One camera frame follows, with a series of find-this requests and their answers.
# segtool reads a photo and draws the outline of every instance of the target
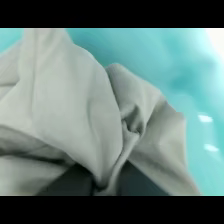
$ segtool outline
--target teal background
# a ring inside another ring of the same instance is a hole
[[[76,44],[90,51],[101,64],[123,64],[160,88],[169,103],[184,113],[189,171],[204,195],[224,195],[223,63],[205,30],[69,28],[67,31]],[[22,33],[23,29],[1,28],[0,52],[19,40]]]

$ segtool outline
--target wrinkled fabric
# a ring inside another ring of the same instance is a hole
[[[199,195],[184,118],[158,89],[103,68],[64,29],[25,29],[0,59],[0,195],[34,195],[75,162],[96,195],[116,195],[128,159],[171,195]]]

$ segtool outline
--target gray fabric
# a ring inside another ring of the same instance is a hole
[[[127,159],[171,195],[199,195],[183,116],[123,66],[104,69],[64,29],[25,29],[0,59],[0,97],[0,195],[34,195],[74,162],[93,173],[96,195],[114,195]]]

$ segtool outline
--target shiny plastic surface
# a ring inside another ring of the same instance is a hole
[[[189,171],[202,194],[224,195],[224,74],[205,29],[69,28],[104,66],[118,62],[160,88],[187,119]],[[22,29],[0,29],[0,52]]]

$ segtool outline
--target gray cloth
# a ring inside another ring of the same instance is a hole
[[[199,195],[185,120],[119,64],[103,68],[64,29],[25,29],[0,58],[0,195],[34,195],[75,162],[115,195],[123,164],[171,195]]]

